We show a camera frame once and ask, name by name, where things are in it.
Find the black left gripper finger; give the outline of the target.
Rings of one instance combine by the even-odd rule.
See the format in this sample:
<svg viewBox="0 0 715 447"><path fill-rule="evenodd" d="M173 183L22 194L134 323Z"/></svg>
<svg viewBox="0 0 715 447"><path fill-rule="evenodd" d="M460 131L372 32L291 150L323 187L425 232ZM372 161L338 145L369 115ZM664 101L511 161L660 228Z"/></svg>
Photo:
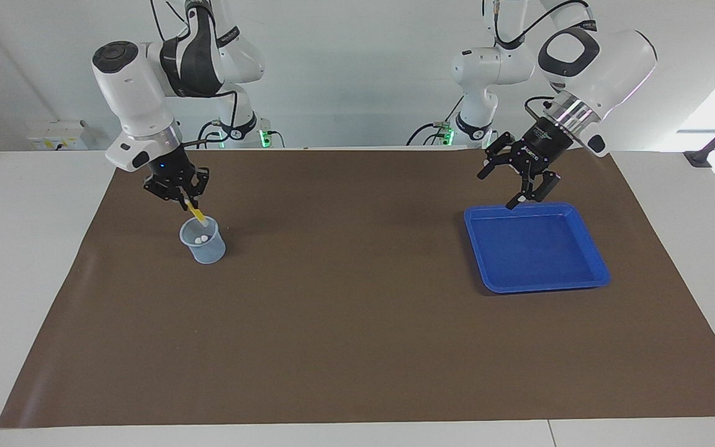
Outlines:
<svg viewBox="0 0 715 447"><path fill-rule="evenodd" d="M513 210L526 201L542 202L561 181L558 173L539 169L539 165L525 163L517 169L521 178L519 193L513 196L505 209Z"/></svg>
<svg viewBox="0 0 715 447"><path fill-rule="evenodd" d="M485 164L477 173L477 178L485 180L499 165L508 165L518 176L521 176L520 169L515 165L517 150L520 147L522 147L522 140L516 139L508 131L499 135L484 149Z"/></svg>

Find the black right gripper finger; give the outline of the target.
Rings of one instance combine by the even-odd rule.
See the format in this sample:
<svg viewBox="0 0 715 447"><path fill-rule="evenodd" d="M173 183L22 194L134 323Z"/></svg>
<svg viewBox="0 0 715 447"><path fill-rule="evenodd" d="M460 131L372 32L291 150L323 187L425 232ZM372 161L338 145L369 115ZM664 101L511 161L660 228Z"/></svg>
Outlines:
<svg viewBox="0 0 715 447"><path fill-rule="evenodd" d="M199 208L199 198L204 195L207 183L210 178L209 169L188 169L184 173L184 180L181 182L181 189L184 193L184 203L187 206Z"/></svg>
<svg viewBox="0 0 715 447"><path fill-rule="evenodd" d="M145 180L143 182L143 189L163 201L178 201L178 189L171 183L161 180Z"/></svg>

